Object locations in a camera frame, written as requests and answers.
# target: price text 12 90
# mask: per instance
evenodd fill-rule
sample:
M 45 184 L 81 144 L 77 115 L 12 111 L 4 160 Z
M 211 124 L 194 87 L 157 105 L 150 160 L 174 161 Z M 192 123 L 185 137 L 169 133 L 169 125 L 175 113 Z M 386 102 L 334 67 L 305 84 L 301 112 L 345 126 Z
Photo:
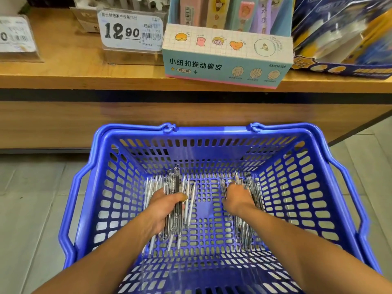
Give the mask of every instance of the price text 12 90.
M 105 24 L 105 26 L 106 26 L 105 38 L 111 38 L 110 37 L 110 23 Z M 115 23 L 113 25 L 113 31 L 114 31 L 113 38 L 121 40 L 123 38 L 123 34 L 122 34 L 123 30 L 124 30 L 124 26 L 122 24 Z M 125 36 L 131 37 L 132 35 L 133 35 L 133 37 L 137 38 L 139 36 L 139 29 L 135 28 L 132 31 L 131 28 L 126 28 L 125 29 Z

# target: shopping basket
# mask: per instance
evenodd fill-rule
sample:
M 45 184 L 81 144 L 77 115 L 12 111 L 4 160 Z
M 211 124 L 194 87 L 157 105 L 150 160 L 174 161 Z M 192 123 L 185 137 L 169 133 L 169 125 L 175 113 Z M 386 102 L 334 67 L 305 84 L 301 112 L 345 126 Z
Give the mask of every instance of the shopping basket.
M 189 230 L 179 252 L 165 256 L 157 242 L 139 256 L 118 293 L 297 293 L 282 265 L 254 237 L 252 250 L 236 244 L 223 210 L 218 175 L 251 172 L 262 185 L 266 212 L 340 246 L 376 271 L 367 243 L 369 220 L 347 170 L 319 128 L 308 123 L 247 127 L 105 125 L 94 136 L 87 165 L 71 185 L 59 241 L 64 268 L 97 248 L 142 211 L 144 181 L 179 164 L 197 183 Z M 361 219 L 358 231 L 330 164 L 343 175 Z M 68 232 L 82 177 L 91 171 L 75 244 Z

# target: orange heart illustration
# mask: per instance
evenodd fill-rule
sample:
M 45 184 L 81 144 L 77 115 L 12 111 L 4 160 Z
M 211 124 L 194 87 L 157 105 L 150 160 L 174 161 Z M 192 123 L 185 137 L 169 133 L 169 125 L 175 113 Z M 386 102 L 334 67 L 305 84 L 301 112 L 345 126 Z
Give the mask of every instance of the orange heart illustration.
M 235 41 L 230 41 L 230 46 L 234 49 L 234 50 L 239 50 L 241 47 L 243 47 L 243 43 L 241 41 L 239 42 L 235 42 Z

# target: wooden panel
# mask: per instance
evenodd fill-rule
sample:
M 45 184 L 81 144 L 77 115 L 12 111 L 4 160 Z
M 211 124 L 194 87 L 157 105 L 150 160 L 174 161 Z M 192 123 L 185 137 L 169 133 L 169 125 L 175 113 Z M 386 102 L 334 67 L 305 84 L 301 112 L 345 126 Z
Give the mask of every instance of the wooden panel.
M 274 91 L 166 78 L 163 66 L 109 65 L 104 63 L 100 35 L 84 33 L 69 9 L 32 8 L 28 17 L 43 63 L 0 63 L 2 88 Z M 290 70 L 275 91 L 373 94 L 391 90 L 392 79 L 382 81 Z
M 0 102 L 0 148 L 88 148 L 107 123 L 233 126 L 309 122 L 327 141 L 371 121 L 392 105 Z

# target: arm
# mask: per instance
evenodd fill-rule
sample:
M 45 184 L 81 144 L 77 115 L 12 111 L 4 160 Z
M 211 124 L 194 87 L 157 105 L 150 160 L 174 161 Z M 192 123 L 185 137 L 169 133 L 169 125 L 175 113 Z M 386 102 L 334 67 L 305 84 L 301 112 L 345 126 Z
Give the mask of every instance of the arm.
M 165 195 L 163 189 L 156 191 L 143 212 L 33 294 L 113 293 L 150 238 L 164 228 L 165 217 L 174 205 L 185 199 L 182 193 Z
M 392 293 L 392 283 L 333 243 L 256 208 L 243 186 L 230 184 L 223 205 L 257 232 L 304 292 Z

